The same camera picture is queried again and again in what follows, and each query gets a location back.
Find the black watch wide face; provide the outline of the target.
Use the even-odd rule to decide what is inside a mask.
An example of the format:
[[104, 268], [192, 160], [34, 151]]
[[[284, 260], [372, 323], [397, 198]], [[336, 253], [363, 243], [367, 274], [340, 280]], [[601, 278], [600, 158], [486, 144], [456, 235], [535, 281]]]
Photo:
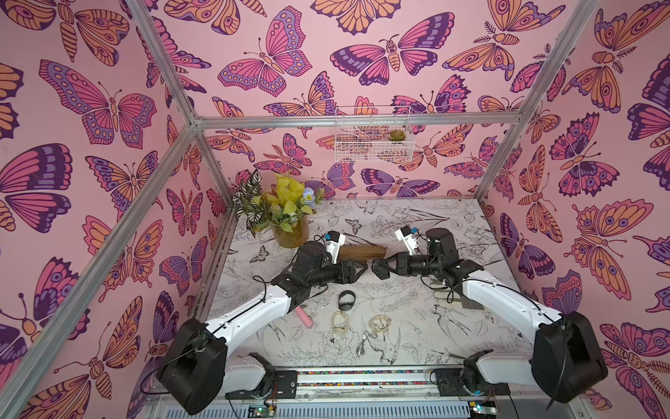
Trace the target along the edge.
[[390, 279], [391, 272], [385, 258], [376, 258], [372, 262], [372, 272], [380, 280]]

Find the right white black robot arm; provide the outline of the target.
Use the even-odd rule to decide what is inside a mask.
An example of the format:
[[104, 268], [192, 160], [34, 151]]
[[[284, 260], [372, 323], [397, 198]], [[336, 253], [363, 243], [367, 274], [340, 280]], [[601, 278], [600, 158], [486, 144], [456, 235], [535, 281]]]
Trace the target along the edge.
[[607, 378], [607, 365], [586, 316], [546, 307], [506, 286], [478, 263], [461, 258], [447, 229], [427, 232], [424, 254], [418, 252], [415, 230], [405, 226], [396, 237], [406, 249], [375, 260], [373, 270], [379, 279], [392, 274], [437, 279], [448, 291], [514, 326], [532, 345], [531, 354], [483, 350], [466, 358], [461, 381], [470, 394], [516, 384], [541, 389], [552, 403], [568, 403]]

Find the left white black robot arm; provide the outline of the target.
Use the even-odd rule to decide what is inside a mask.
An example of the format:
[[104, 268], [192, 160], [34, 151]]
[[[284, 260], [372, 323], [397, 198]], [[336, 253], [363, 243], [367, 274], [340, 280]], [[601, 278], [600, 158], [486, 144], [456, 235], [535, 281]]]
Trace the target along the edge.
[[276, 319], [300, 307], [315, 289], [355, 283], [364, 263], [337, 258], [337, 250], [315, 241], [300, 246], [293, 262], [263, 285], [254, 300], [216, 319], [189, 319], [174, 337], [155, 378], [191, 416], [220, 395], [269, 398], [276, 370], [261, 355], [239, 347]]

